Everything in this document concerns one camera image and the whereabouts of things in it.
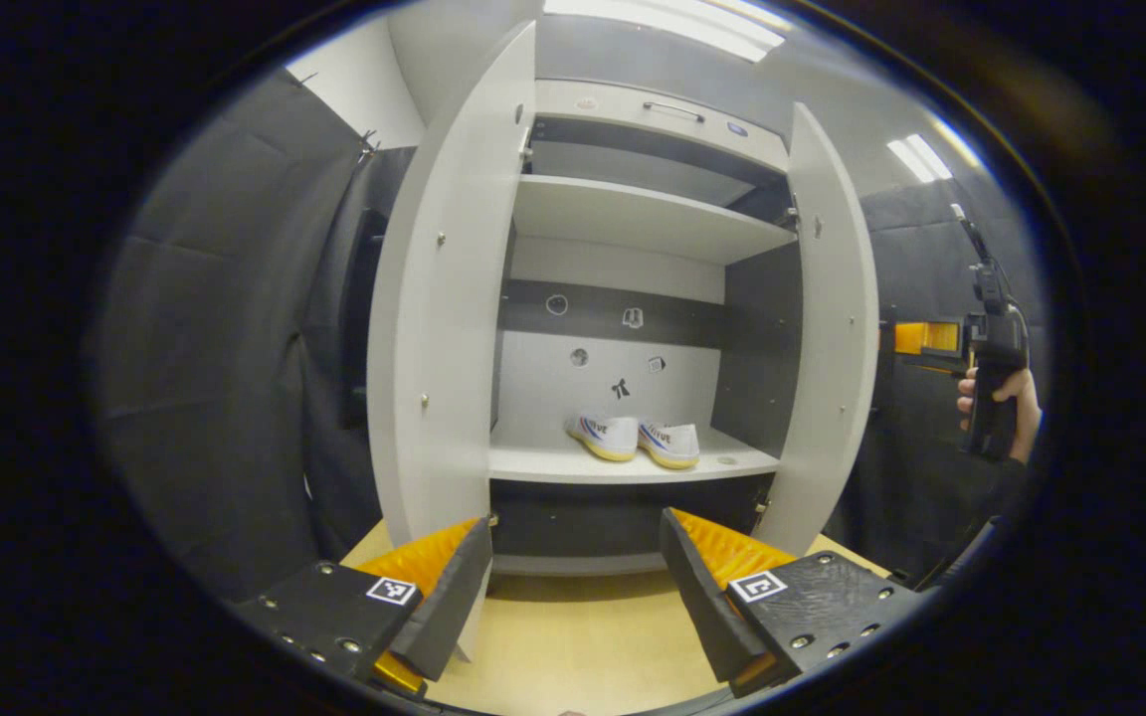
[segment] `metal handle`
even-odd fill
[[[674,109],[674,110],[677,110],[677,112],[683,112],[685,115],[692,115],[693,117],[697,118],[697,121],[699,121],[699,123],[704,123],[705,121],[704,115],[698,115],[697,112],[694,112],[694,110],[691,110],[691,109],[676,108],[676,105],[674,105],[674,104],[666,104],[665,102],[644,102],[644,109],[653,109],[653,108]]]

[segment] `cabinet door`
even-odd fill
[[[800,103],[790,148],[790,186],[802,218],[799,384],[772,503],[755,536],[801,556],[833,512],[864,435],[878,357],[878,283],[856,189]]]
[[[497,299],[535,109],[534,57],[533,23],[523,23],[482,61],[477,82],[442,103],[383,239],[367,414],[395,545],[489,511]]]

